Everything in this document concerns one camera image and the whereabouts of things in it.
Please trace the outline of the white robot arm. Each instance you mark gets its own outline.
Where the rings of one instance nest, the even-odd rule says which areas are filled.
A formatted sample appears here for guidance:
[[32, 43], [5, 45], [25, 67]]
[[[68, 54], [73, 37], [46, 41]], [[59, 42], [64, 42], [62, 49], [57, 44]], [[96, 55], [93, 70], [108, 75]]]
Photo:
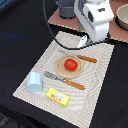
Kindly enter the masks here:
[[109, 0], [75, 0], [74, 12], [93, 42], [106, 38], [114, 18]]

